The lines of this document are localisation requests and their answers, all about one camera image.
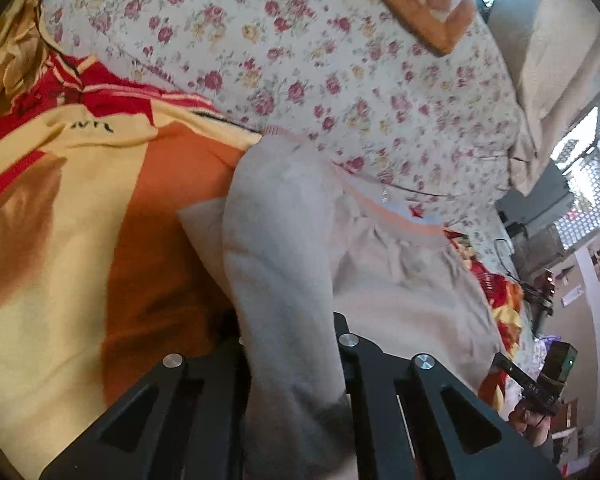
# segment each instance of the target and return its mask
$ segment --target blanket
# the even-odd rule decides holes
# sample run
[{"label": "blanket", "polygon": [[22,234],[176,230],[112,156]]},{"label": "blanket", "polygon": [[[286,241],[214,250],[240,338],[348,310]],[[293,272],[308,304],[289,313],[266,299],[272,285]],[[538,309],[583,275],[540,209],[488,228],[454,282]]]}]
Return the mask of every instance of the blanket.
[{"label": "blanket", "polygon": [[474,391],[503,349],[442,230],[368,200],[341,171],[293,137],[265,136],[226,198],[179,213],[237,311],[253,377],[249,478],[356,478],[334,311],[389,354],[432,354]]},{"label": "blanket", "polygon": [[16,14],[0,67],[36,76],[0,76],[0,448],[28,480],[165,354],[216,347],[232,306],[176,211],[225,196],[260,136],[93,57],[14,64],[43,41]]}]

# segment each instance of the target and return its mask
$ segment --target silver bolt head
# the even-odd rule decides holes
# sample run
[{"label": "silver bolt head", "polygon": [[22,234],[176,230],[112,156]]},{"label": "silver bolt head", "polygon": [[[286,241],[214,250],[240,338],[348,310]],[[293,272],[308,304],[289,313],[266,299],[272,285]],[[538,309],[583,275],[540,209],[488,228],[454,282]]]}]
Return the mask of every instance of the silver bolt head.
[{"label": "silver bolt head", "polygon": [[355,334],[342,334],[338,338],[338,341],[342,346],[352,347],[357,345],[360,342],[360,339],[358,339],[358,336]]},{"label": "silver bolt head", "polygon": [[167,368],[177,368],[182,364],[182,356],[180,354],[168,354],[162,359],[162,364]]},{"label": "silver bolt head", "polygon": [[423,370],[431,370],[436,364],[436,360],[429,354],[419,354],[415,357],[415,363],[418,368]]}]

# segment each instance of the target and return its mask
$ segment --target orange trim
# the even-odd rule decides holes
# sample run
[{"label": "orange trim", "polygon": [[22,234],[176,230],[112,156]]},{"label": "orange trim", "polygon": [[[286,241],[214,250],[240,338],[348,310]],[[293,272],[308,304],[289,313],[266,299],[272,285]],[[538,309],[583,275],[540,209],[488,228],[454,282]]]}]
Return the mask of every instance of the orange trim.
[{"label": "orange trim", "polygon": [[58,67],[55,66],[54,64],[51,64],[51,66],[53,67],[53,72],[54,72],[54,76],[56,76],[56,79],[62,84],[64,83],[64,79],[62,79],[62,76],[60,75],[60,71],[58,70]]},{"label": "orange trim", "polygon": [[132,88],[128,86],[113,85],[108,83],[102,83],[97,85],[87,85],[82,90],[84,93],[95,93],[95,92],[110,92],[112,95],[120,97],[136,97],[141,99],[156,99],[161,101],[178,101],[177,105],[180,107],[200,107],[204,110],[216,111],[213,103],[205,98],[200,98],[198,95],[193,94],[165,94],[155,92],[147,89]]},{"label": "orange trim", "polygon": [[87,56],[86,58],[84,58],[80,64],[75,68],[78,71],[78,74],[83,73],[85,70],[87,70],[89,67],[91,67],[91,65],[93,65],[94,63],[96,63],[98,61],[98,58],[95,56]]},{"label": "orange trim", "polygon": [[426,225],[426,224],[418,224],[416,222],[410,222],[405,217],[399,215],[398,213],[394,213],[389,209],[381,206],[366,197],[364,194],[360,193],[351,183],[349,183],[345,178],[343,178],[339,171],[341,170],[339,167],[331,164],[331,169],[340,179],[342,187],[346,189],[346,191],[352,194],[358,203],[366,209],[367,211],[373,212],[375,216],[380,217],[384,222],[387,222],[392,227],[397,228],[398,230],[405,230],[411,233],[416,233],[420,235],[433,235],[442,237],[442,226],[440,225]]},{"label": "orange trim", "polygon": [[438,54],[449,54],[453,51],[456,43],[473,21],[476,11],[474,0],[462,0],[460,8],[452,11],[452,20],[447,24],[435,18],[429,7],[420,0],[382,1],[403,27],[418,34],[421,41],[432,47]]},{"label": "orange trim", "polygon": [[[60,80],[62,81],[62,83],[64,83],[64,85],[80,89],[84,86],[82,84],[82,80],[75,75],[74,70],[72,70],[64,62],[64,60],[62,60],[62,57],[58,56],[57,54],[53,54],[52,56],[49,56],[49,58],[51,59],[53,66],[58,69]],[[78,86],[76,86],[74,83],[69,83],[69,79],[71,79],[75,83],[78,83]]]},{"label": "orange trim", "polygon": [[69,83],[67,81],[64,81],[62,83],[62,86],[65,86],[67,88],[73,88],[74,90],[77,90],[78,92],[82,92],[82,87],[77,84],[74,84],[74,83]]},{"label": "orange trim", "polygon": [[215,347],[214,327],[232,306],[176,211],[226,196],[242,154],[180,123],[160,128],[149,142],[109,273],[102,345],[107,405],[166,354],[199,356]]}]

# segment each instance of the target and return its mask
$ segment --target yellow and red cloth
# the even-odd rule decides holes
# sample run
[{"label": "yellow and red cloth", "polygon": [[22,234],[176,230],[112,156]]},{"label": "yellow and red cloth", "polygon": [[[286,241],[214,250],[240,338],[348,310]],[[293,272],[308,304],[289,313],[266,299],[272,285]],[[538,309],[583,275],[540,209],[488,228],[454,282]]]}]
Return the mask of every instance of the yellow and red cloth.
[{"label": "yellow and red cloth", "polygon": [[[462,233],[446,230],[445,234],[460,254],[465,266],[478,279],[487,302],[491,305],[491,313],[504,348],[509,354],[509,358],[513,359],[518,351],[520,331],[522,330],[520,319],[524,298],[522,287],[501,274],[489,272],[478,261],[470,243],[463,240]],[[488,375],[478,391],[478,396],[498,412],[504,405],[506,381],[507,375],[504,372]]]},{"label": "yellow and red cloth", "polygon": [[[34,14],[0,38],[39,51]],[[4,46],[4,70],[26,58]],[[0,77],[0,447],[33,479],[165,354],[217,344],[232,306],[176,211],[225,196],[260,136],[93,57],[19,66],[18,92]]]}]

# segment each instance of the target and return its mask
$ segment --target red fabric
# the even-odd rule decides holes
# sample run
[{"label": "red fabric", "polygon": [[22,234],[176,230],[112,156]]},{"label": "red fabric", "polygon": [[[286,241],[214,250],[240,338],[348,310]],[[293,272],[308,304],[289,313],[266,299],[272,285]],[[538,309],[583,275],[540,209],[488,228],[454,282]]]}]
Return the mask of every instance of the red fabric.
[{"label": "red fabric", "polygon": [[[508,294],[508,282],[507,279],[500,274],[494,274],[489,272],[487,268],[480,263],[476,258],[472,258],[471,264],[471,272],[478,279],[480,283],[480,287],[484,292],[487,301],[491,305],[491,308],[495,310],[496,308],[503,306],[507,303],[507,294]],[[509,327],[501,322],[497,322],[498,332],[500,333],[500,338],[504,344],[505,350],[507,352],[511,352],[512,343],[511,343],[511,334],[509,333]],[[498,386],[502,390],[504,394],[505,386],[507,383],[507,374],[504,372],[499,372],[498,374]]]},{"label": "red fabric", "polygon": [[[83,59],[72,56],[64,56],[64,60],[74,67],[83,62]],[[61,104],[82,104],[97,118],[113,114],[143,114],[151,125],[154,125],[151,99],[216,112],[213,105],[195,94],[183,98],[183,94],[179,92],[167,92],[151,85],[122,79],[112,74],[99,61],[77,75],[58,54],[52,52],[46,65],[48,69],[35,85],[28,92],[15,98],[11,112],[0,118],[0,140],[41,113],[57,107],[60,96]],[[88,88],[101,85],[110,88],[97,88],[93,91]]]},{"label": "red fabric", "polygon": [[16,178],[18,178],[24,170],[26,170],[34,162],[42,158],[43,155],[45,155],[44,152],[36,150],[35,152],[31,152],[28,155],[23,156],[8,170],[3,171],[0,174],[0,195],[11,182],[16,180]]}]

